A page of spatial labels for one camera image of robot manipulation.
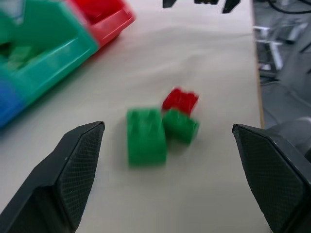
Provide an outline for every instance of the toy block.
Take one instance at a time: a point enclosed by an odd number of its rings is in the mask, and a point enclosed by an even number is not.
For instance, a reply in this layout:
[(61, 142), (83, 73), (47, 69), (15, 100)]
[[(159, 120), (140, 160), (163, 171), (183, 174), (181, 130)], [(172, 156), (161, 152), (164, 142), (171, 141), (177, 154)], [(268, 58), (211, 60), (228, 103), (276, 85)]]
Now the toy block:
[(163, 117), (165, 132), (189, 144), (197, 135), (200, 123), (176, 109), (170, 109)]
[(159, 165), (166, 162), (166, 138), (158, 109), (128, 110), (127, 145), (130, 166)]
[(180, 88), (174, 88), (164, 100), (162, 109), (167, 111), (171, 108), (176, 108), (190, 115), (198, 99), (199, 96), (193, 92), (185, 92)]

